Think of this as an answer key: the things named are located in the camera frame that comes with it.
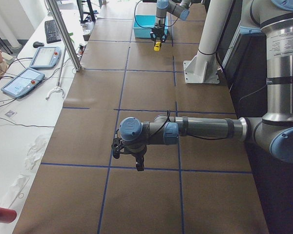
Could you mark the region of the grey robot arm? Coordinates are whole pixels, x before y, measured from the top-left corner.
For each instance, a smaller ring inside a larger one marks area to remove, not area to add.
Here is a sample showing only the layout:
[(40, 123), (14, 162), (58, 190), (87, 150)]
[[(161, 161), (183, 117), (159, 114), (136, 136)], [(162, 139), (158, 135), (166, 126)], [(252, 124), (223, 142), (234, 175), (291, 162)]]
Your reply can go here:
[(176, 3), (172, 0), (158, 0), (156, 2), (155, 23), (150, 32), (150, 37), (155, 45), (156, 42), (164, 43), (167, 39), (165, 33), (167, 13), (170, 13), (181, 20), (186, 20), (189, 15), (190, 5), (190, 0), (182, 0), (180, 3)]
[[(199, 117), (235, 118), (236, 114), (220, 71), (216, 70), (217, 84), (188, 83), (183, 74), (183, 63), (196, 52), (206, 54), (197, 43), (204, 29), (217, 29), (208, 22), (209, 9), (195, 7), (190, 20), (179, 22), (171, 29), (172, 41), (160, 52), (153, 52), (150, 43), (139, 41), (127, 44), (127, 60), (117, 105), (117, 120), (136, 117), (152, 120), (159, 115), (172, 118)], [(201, 130), (178, 137), (175, 144), (152, 144), (147, 148), (147, 171), (176, 171), (179, 173), (235, 173), (251, 171), (242, 143), (225, 135), (203, 135)]]

